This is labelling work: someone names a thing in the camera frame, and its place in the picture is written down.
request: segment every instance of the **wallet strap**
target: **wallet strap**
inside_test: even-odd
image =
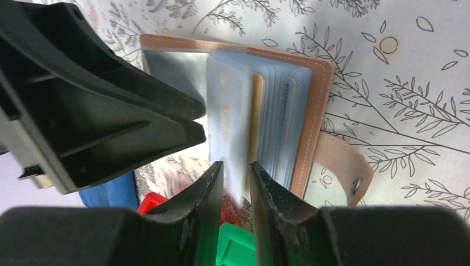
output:
[[[357,149],[323,132],[318,137],[313,161],[336,176],[350,206],[359,203],[374,175],[374,171]]]

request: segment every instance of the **wallet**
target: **wallet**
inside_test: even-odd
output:
[[[223,160],[232,177],[246,176],[256,160],[302,199],[315,162],[336,176],[348,205],[364,196],[373,177],[369,164],[343,140],[320,132],[334,75],[329,61],[152,34],[141,35],[141,47],[145,72],[206,106],[207,116],[195,121],[209,142],[193,147],[194,156]],[[249,197],[247,186],[235,186]]]

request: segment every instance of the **white floral tablecloth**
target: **white floral tablecloth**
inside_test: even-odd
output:
[[[50,4],[52,0],[34,0]],[[71,0],[141,68],[139,35],[216,39],[331,60],[322,130],[375,170],[362,204],[433,204],[470,217],[470,2],[464,0]],[[207,167],[173,155],[137,170],[139,194],[171,197]],[[314,167],[317,207],[344,201]],[[240,221],[248,214],[236,213]]]

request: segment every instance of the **green plastic tray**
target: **green plastic tray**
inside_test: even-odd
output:
[[[229,223],[220,226],[216,266],[256,266],[253,233]]]

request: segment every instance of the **brown leather wallet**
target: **brown leather wallet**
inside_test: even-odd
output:
[[[348,205],[356,205],[364,196],[374,174],[369,164],[351,145],[337,137],[320,133],[334,75],[329,61],[237,44],[163,35],[142,34],[140,41],[143,50],[210,52],[225,49],[309,68],[313,76],[290,191],[299,198],[304,198],[311,167],[316,162],[335,174],[345,191]],[[145,58],[144,70],[148,73]]]

